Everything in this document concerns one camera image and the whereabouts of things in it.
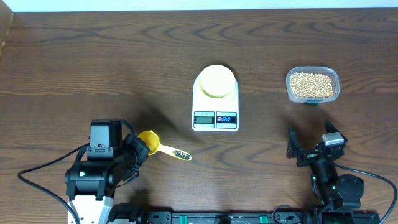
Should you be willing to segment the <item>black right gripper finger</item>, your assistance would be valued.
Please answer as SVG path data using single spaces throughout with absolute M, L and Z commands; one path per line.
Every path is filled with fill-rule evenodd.
M 287 131 L 288 145 L 287 145 L 287 158 L 295 158 L 300 152 L 300 143 L 297 138 L 295 130 L 290 127 Z
M 326 133 L 331 134 L 331 133 L 338 133 L 341 135 L 341 138 L 343 139 L 343 142 L 347 143 L 348 139 L 339 131 L 335 128 L 335 126 L 331 123 L 331 121 L 326 120 L 325 121 L 325 128 L 326 128 Z

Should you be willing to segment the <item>yellow measuring scoop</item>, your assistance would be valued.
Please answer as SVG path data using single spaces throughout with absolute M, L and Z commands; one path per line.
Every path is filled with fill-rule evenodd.
M 169 156 L 184 161 L 190 161 L 193 159 L 191 154 L 183 150 L 161 144 L 160 137 L 153 131 L 143 131 L 138 135 L 138 138 L 143 140 L 146 146 L 150 149 L 150 156 L 157 152 L 163 152 Z

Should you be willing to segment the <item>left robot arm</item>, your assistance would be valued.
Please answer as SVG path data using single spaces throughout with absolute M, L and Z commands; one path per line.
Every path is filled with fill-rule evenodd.
M 65 174 L 69 223 L 108 223 L 116 219 L 116 189 L 139 176 L 150 149 L 123 119 L 94 119 L 90 142 L 79 149 Z

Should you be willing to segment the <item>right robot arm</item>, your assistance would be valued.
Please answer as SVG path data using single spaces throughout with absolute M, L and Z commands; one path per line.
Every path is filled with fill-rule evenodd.
M 337 173 L 333 161 L 344 155 L 348 139 L 330 121 L 326 133 L 313 149 L 303 149 L 294 128 L 287 131 L 287 158 L 297 160 L 297 167 L 308 166 L 312 189 L 322 205 L 305 211 L 302 223 L 378 223 L 378 213 L 360 212 L 364 180 L 353 174 Z

